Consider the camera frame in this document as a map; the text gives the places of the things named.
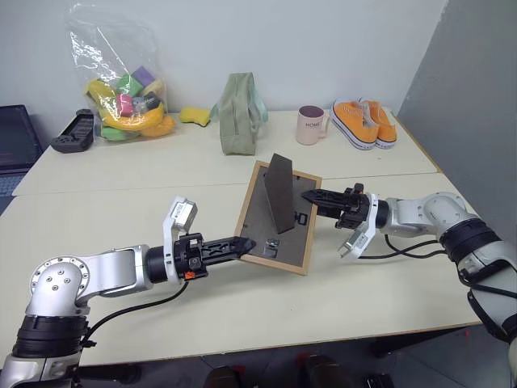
purple sponge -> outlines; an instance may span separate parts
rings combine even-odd
[[[138,69],[131,74],[143,87],[146,87],[154,81],[154,77],[144,66],[140,66]]]

plastic bag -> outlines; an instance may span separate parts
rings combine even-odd
[[[110,141],[172,132],[166,84],[153,33],[97,6],[74,5],[67,17],[76,73],[90,109]]]

black cable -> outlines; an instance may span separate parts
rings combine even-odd
[[[417,248],[420,248],[420,247],[424,247],[426,245],[431,245],[431,244],[436,244],[437,241],[436,240],[429,240],[429,241],[424,241],[424,242],[420,242],[418,244],[415,244],[411,247],[407,247],[407,248],[404,248],[404,249],[401,249],[401,250],[397,250],[397,248],[395,248],[395,252],[394,253],[388,253],[387,255],[378,255],[378,256],[366,256],[366,255],[363,255],[363,256],[360,256],[359,258],[360,259],[389,259],[390,257],[395,257],[395,256],[398,256],[398,255],[404,255],[406,252],[408,251],[412,251],[413,249],[417,249]],[[430,255],[434,256],[434,255],[438,255],[440,253],[443,253],[442,251],[434,251],[434,252],[431,252]]]
[[[514,299],[517,299],[517,293],[512,293],[511,291],[507,291],[505,289],[496,289],[495,287],[490,287],[488,285],[479,285],[477,283],[471,283],[469,281],[466,281],[459,272],[458,278],[460,279],[460,283],[462,285],[466,285],[471,289],[476,289],[477,291],[484,291],[486,293],[496,293],[497,295],[503,295],[504,297],[513,297]]]
[[[188,281],[185,282],[183,287],[177,293],[175,293],[174,295],[172,295],[170,297],[166,297],[165,299],[161,299],[161,300],[155,301],[155,302],[144,303],[143,305],[128,307],[127,309],[118,310],[115,313],[109,314],[108,316],[106,316],[106,317],[102,318],[100,321],[98,321],[90,329],[88,329],[88,332],[85,334],[84,338],[81,341],[81,345],[84,348],[90,348],[92,346],[95,346],[95,342],[89,341],[89,339],[90,339],[91,335],[94,334],[94,332],[97,329],[99,329],[99,327],[101,327],[107,321],[110,321],[113,318],[116,318],[122,314],[131,313],[133,311],[138,311],[138,310],[146,309],[148,307],[158,306],[158,305],[162,305],[163,303],[170,302],[170,301],[174,300],[175,298],[177,298],[179,295],[181,295],[183,293],[183,291],[185,291],[187,286],[188,286]]]
[[[390,247],[392,250],[394,250],[395,252],[401,252],[400,249],[394,247],[393,244],[389,241],[389,236],[387,234],[385,234],[385,241],[386,241],[386,244],[388,245],[388,247]],[[437,240],[429,240],[429,243],[431,243],[431,242],[438,244]],[[436,255],[440,255],[440,254],[447,254],[447,252],[445,250],[441,249],[439,251],[433,251],[433,252],[427,253],[425,255],[414,255],[412,253],[401,253],[401,255],[404,255],[407,257],[412,257],[414,259],[428,259],[432,256],[436,256]]]

green handbag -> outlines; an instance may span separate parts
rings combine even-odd
[[[252,73],[230,74],[225,91],[210,112],[219,120],[225,155],[255,155],[255,136],[267,122],[267,109],[255,89]]]

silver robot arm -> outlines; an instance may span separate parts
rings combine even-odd
[[[188,233],[197,208],[176,197],[163,222],[164,246],[112,249],[93,256],[58,256],[32,274],[31,300],[12,353],[0,374],[0,388],[22,383],[71,387],[81,352],[91,346],[88,301],[146,291],[168,281],[178,285],[208,275],[208,265],[236,259],[254,246],[248,238],[204,242]]]
[[[344,193],[311,190],[303,197],[318,206],[318,215],[337,219],[337,228],[353,229],[338,249],[348,262],[360,259],[376,229],[399,237],[432,234],[455,263],[458,277],[470,288],[467,298],[494,337],[510,344],[509,360],[517,381],[517,257],[463,200],[437,192],[419,200],[378,200],[357,183]]]

